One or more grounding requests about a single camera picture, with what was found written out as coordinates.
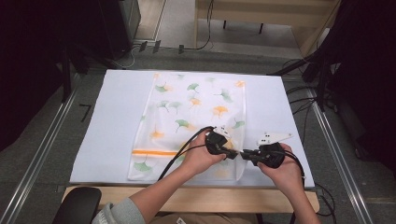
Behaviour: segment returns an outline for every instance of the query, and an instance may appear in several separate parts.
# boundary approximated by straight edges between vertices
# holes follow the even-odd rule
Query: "chair armrest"
[[[87,187],[73,189],[64,198],[52,223],[91,223],[101,198],[102,192],[99,189]]]

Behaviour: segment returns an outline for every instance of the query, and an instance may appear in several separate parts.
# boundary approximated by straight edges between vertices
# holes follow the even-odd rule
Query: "orange stripe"
[[[136,150],[132,151],[134,155],[154,155],[154,156],[175,156],[177,152],[170,151],[147,151],[147,150]]]

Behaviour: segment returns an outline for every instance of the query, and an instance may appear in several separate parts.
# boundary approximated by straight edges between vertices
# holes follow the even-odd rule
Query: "person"
[[[183,217],[183,222],[177,222],[180,216],[171,218],[156,217],[161,207],[172,196],[172,194],[182,186],[186,181],[193,178],[211,165],[225,159],[225,155],[212,155],[205,146],[205,133],[200,133],[190,143],[190,147],[197,147],[189,150],[184,161],[169,175],[160,181],[138,191],[129,198],[124,199],[121,203],[113,205],[108,203],[94,218],[93,224],[101,223],[187,223],[190,222]],[[291,152],[291,148],[285,144],[281,146]],[[269,168],[259,162],[258,167],[265,175],[268,175],[275,183],[276,187],[288,198],[298,223],[319,223],[318,217],[304,193],[300,168],[296,162],[286,157],[283,163],[277,168]],[[220,216],[219,220],[229,220],[229,223],[254,223],[254,220],[248,220],[237,216],[212,214],[207,216],[196,215],[193,223],[218,223],[215,216]],[[211,221],[205,222],[205,218],[211,218]],[[168,221],[161,221],[161,218],[168,218]]]

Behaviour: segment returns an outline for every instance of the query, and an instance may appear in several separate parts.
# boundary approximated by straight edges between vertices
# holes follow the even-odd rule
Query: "gray sleeve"
[[[108,203],[105,207],[96,215],[93,219],[92,224],[123,224],[123,223],[134,223],[134,224],[145,224],[142,214],[136,207],[131,199],[126,198],[121,203],[113,206],[112,203]]]

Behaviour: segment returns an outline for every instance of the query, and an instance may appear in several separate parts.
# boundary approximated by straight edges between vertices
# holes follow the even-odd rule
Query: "white towel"
[[[134,140],[128,178],[157,180],[180,148],[206,126],[225,127],[226,147],[242,150],[246,121],[245,82],[162,72],[152,88]],[[168,171],[177,168],[180,157]],[[238,180],[246,166],[238,155],[221,161],[196,180]]]

